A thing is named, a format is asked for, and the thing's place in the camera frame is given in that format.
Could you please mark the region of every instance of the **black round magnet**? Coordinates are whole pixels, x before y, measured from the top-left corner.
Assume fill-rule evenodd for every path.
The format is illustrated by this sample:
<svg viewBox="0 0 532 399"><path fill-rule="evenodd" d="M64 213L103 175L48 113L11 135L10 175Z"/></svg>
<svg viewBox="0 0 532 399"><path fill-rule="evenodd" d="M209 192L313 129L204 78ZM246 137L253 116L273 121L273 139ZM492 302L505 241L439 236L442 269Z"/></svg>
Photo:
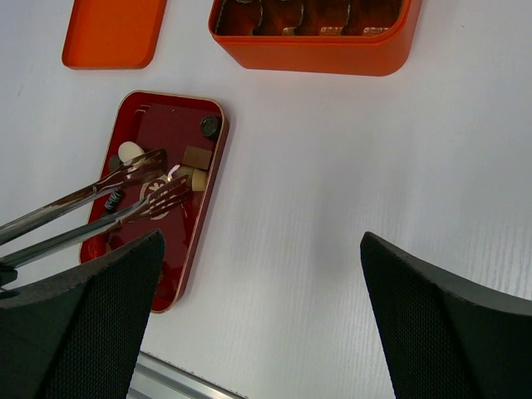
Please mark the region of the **black round magnet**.
<svg viewBox="0 0 532 399"><path fill-rule="evenodd" d="M201 134L206 139L217 141L221 128L222 120L217 116L206 116L201 121Z"/></svg>

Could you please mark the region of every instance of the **white table surface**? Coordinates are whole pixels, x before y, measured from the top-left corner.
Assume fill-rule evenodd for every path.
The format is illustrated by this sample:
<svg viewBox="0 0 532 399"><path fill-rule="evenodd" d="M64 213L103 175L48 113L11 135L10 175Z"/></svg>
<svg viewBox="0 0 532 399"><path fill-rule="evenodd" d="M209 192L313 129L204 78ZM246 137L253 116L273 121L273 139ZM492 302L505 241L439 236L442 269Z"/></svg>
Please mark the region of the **white table surface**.
<svg viewBox="0 0 532 399"><path fill-rule="evenodd" d="M393 397L359 260L366 230L532 298L530 2L425 0L410 59L381 78L246 71L210 37L210 4L169 0L144 70L71 71L72 0L0 2L0 223L97 178L130 91L207 96L230 138L188 290L150 317L144 351L253 399Z"/></svg>

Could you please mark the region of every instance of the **metal tongs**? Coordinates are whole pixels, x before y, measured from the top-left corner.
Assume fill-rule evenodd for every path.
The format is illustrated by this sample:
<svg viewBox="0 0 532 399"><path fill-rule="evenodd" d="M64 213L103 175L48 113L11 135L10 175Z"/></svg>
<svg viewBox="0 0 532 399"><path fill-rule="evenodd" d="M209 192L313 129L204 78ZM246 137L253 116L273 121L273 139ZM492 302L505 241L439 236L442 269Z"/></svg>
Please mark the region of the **metal tongs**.
<svg viewBox="0 0 532 399"><path fill-rule="evenodd" d="M78 190L0 227L0 244L20 237L114 190L123 190L152 181L164 175L166 169L167 161L164 150L154 150L136 157L94 185ZM98 234L119 229L125 224L144 218L154 218L184 203L191 196L190 188L186 184L188 177L184 175L177 179L169 178L167 184L126 209L0 258L0 286L17 278L16 268L73 244L79 244Z"/></svg>
<svg viewBox="0 0 532 399"><path fill-rule="evenodd" d="M165 150L153 150L128 160L96 183L0 226L0 245L29 233L103 195L110 194L114 190L123 190L152 181L163 175L167 166Z"/></svg>

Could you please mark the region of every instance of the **orange container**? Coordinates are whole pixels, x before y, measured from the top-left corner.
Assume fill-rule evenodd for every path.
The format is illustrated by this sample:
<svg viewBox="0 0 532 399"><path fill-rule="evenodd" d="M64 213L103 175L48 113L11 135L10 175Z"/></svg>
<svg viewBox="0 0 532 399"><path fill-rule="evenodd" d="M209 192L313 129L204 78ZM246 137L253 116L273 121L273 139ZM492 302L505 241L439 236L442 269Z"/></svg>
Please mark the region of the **orange container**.
<svg viewBox="0 0 532 399"><path fill-rule="evenodd" d="M75 0L63 47L72 69L139 69L155 53L166 0Z"/></svg>
<svg viewBox="0 0 532 399"><path fill-rule="evenodd" d="M209 29L242 67L385 76L406 62L422 0L214 0Z"/></svg>

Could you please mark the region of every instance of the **white pebble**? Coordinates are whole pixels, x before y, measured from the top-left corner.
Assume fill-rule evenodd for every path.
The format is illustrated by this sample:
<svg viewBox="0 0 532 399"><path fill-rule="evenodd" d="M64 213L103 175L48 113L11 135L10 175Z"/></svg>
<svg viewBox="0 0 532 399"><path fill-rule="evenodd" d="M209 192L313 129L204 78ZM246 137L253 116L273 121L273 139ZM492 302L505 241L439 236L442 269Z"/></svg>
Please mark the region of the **white pebble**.
<svg viewBox="0 0 532 399"><path fill-rule="evenodd" d="M144 150L142 150L142 148L133 141L126 141L120 144L120 147L118 147L118 157L122 162L127 162L128 160L132 160L133 158L143 154Z"/></svg>

